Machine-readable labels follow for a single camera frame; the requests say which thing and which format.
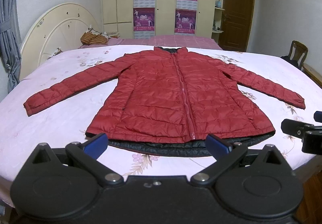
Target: puffer jacket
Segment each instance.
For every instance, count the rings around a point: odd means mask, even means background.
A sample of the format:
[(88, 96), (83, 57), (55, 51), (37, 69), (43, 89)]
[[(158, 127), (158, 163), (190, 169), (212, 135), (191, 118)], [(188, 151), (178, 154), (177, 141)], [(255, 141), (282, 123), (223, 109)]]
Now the puffer jacket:
[[(180, 155), (170, 149), (187, 147), (187, 143), (194, 148), (208, 133), (222, 139), (266, 136), (259, 141), (272, 136), (275, 129), (271, 121), (237, 84), (305, 108), (299, 94), (234, 64), (186, 48), (155, 47), (154, 51), (125, 54), (66, 78), (31, 96), (24, 103), (25, 109), (31, 116), (111, 78), (118, 78), (118, 84), (86, 135), (105, 132), (112, 140), (110, 144), (142, 153)], [(163, 144), (168, 149), (158, 152)], [(195, 148), (204, 151), (200, 144)]]

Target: headboard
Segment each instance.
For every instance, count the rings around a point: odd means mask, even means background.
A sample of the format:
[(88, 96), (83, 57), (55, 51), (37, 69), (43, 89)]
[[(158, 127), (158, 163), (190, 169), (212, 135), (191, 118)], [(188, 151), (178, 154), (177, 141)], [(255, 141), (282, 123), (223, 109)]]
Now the headboard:
[(23, 41), (20, 80), (44, 63), (57, 48), (62, 51), (79, 48), (80, 38), (90, 25), (98, 30), (94, 17), (75, 3), (60, 4), (45, 12)]

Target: jacket sleeve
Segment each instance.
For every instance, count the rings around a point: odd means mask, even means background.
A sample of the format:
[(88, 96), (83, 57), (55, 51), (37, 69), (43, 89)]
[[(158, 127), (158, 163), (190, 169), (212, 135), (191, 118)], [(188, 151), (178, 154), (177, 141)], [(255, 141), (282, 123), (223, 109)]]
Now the jacket sleeve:
[(125, 54), (114, 61), (105, 62), (81, 71), (48, 89), (32, 95), (24, 103), (28, 116), (45, 110), (81, 90), (118, 77), (123, 70), (133, 65), (139, 57), (139, 52)]
[(294, 107), (305, 109), (304, 98), (296, 92), (284, 88), (280, 84), (274, 83), (273, 81), (265, 79), (254, 72), (248, 71), (234, 64), (226, 64), (220, 59), (209, 57), (208, 61), (238, 84), (265, 93), (271, 97), (275, 97), (278, 100), (293, 105)]

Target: brown wooden door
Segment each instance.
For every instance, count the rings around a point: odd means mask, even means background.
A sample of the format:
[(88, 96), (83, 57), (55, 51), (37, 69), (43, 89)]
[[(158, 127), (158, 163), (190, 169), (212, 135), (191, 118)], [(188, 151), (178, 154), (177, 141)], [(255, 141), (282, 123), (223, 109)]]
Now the brown wooden door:
[(223, 50), (245, 52), (251, 30), (254, 0), (223, 0), (218, 44)]

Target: white bed sheet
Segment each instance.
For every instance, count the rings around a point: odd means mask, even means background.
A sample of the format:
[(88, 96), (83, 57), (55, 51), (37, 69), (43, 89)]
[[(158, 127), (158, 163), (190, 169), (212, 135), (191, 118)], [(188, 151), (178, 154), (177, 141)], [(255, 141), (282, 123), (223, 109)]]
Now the white bed sheet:
[[(12, 205), (9, 186), (38, 143), (47, 142), (52, 148), (62, 148), (72, 141), (85, 141), (87, 126), (115, 88), (117, 80), (83, 91), (31, 117), (27, 116), (23, 107), (28, 97), (94, 64), (115, 60), (124, 53), (152, 49), (152, 46), (117, 45), (67, 51), (46, 61), (23, 79), (0, 103), (0, 199)], [(276, 145), (293, 169), (313, 157), (302, 153), (300, 139), (287, 136), (281, 131), (281, 122), (285, 118), (319, 124), (314, 122), (313, 113), (322, 110), (322, 90), (305, 74), (278, 57), (194, 48), (188, 50), (236, 64), (299, 93), (305, 99), (305, 110), (239, 86), (276, 128), (273, 137), (252, 148), (262, 148), (268, 143)], [(109, 147), (98, 161), (125, 177), (186, 175), (190, 178), (214, 163), (215, 159), (148, 156)]]

